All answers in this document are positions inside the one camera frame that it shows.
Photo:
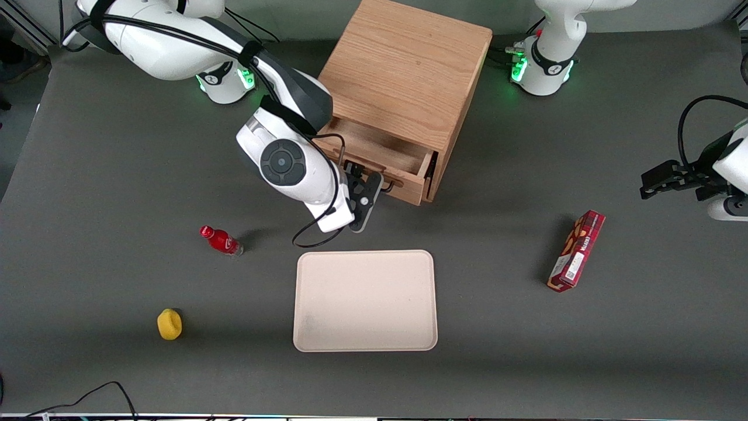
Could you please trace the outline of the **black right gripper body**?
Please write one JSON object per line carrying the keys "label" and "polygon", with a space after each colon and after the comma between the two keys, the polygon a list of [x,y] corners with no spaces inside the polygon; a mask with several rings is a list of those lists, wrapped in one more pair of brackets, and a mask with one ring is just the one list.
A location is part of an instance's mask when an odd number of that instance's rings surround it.
{"label": "black right gripper body", "polygon": [[379,171],[372,171],[367,180],[360,178],[348,178],[347,181],[347,199],[377,199],[384,185],[384,176]]}

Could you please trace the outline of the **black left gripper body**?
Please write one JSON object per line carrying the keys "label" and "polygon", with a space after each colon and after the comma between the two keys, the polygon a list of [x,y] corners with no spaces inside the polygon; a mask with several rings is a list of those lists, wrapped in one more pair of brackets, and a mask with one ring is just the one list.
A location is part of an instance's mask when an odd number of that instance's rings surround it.
{"label": "black left gripper body", "polygon": [[735,189],[730,183],[713,170],[714,163],[726,151],[731,138],[732,134],[726,133],[714,140],[703,149],[699,158],[692,162],[686,158],[684,140],[681,140],[681,160],[685,168],[681,189],[695,189],[695,197],[700,202],[717,195],[731,197],[735,194]]}

